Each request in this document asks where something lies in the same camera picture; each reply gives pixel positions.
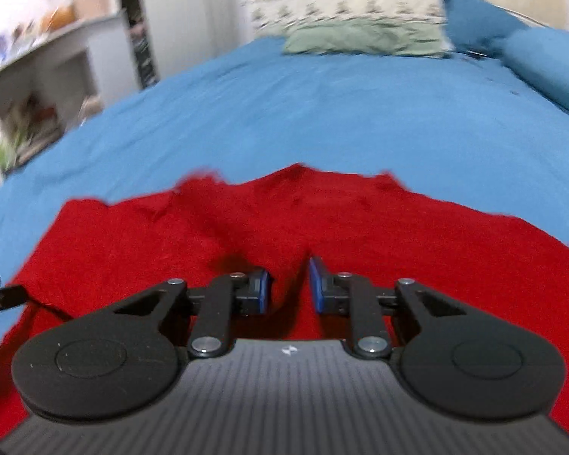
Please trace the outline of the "blue duvet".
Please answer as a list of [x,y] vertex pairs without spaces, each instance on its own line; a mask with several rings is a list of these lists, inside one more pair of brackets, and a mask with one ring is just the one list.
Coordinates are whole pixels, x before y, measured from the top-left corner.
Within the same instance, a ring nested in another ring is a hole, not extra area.
[[524,28],[489,43],[493,56],[524,84],[525,116],[560,126],[569,121],[569,32]]

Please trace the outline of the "green pillow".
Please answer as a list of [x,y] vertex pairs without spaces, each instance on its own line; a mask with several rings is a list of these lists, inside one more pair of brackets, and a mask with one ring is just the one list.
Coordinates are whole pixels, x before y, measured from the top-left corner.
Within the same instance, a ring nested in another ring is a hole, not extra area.
[[443,26],[420,20],[333,20],[293,30],[287,55],[398,55],[442,58],[452,50]]

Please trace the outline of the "red knit garment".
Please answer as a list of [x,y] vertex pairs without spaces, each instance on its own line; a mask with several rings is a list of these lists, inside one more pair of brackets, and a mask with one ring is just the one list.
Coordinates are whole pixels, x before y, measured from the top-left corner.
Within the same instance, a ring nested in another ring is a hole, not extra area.
[[312,256],[379,286],[414,278],[545,337],[566,362],[552,415],[569,431],[569,245],[521,219],[410,192],[387,174],[292,165],[240,185],[199,175],[116,204],[65,203],[16,275],[31,300],[0,345],[0,439],[26,416],[10,372],[26,340],[172,277],[196,287],[264,268],[271,305],[242,324],[244,336],[340,337],[342,320],[312,310]]

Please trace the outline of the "white grey wardrobe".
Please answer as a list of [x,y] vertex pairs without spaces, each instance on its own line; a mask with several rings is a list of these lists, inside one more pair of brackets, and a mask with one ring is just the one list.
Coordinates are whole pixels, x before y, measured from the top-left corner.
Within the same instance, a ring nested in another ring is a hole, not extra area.
[[240,45],[239,0],[119,0],[143,88]]

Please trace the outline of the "dark blue pillow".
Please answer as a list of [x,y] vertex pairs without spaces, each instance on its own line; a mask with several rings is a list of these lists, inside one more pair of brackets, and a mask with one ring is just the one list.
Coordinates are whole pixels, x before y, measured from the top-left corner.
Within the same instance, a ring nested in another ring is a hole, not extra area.
[[521,20],[486,0],[442,0],[445,34],[457,52],[497,58],[505,41],[528,29]]

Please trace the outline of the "white desk shelf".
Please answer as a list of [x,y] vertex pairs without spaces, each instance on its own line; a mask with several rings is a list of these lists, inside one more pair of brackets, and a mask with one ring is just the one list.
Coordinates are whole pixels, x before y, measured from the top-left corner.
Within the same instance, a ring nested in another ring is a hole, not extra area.
[[126,13],[62,28],[0,67],[0,117],[35,96],[72,126],[86,97],[110,107],[140,90]]

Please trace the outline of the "blue bed sheet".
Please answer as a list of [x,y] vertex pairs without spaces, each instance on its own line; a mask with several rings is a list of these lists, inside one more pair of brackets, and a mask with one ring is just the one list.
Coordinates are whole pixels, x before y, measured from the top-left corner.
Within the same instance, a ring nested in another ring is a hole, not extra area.
[[285,55],[238,48],[133,94],[0,188],[12,278],[72,198],[118,202],[215,171],[242,183],[294,163],[506,214],[569,243],[569,112],[502,62]]

